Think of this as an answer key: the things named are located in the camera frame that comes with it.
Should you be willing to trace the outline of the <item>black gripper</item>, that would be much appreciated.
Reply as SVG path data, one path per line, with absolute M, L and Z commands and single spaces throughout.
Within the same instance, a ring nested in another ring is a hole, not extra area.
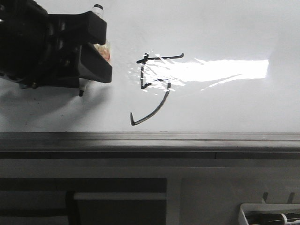
M 113 68 L 92 45 L 106 43 L 106 29 L 91 11 L 49 14 L 34 0 L 2 0 L 0 77 L 21 89 L 110 83 Z

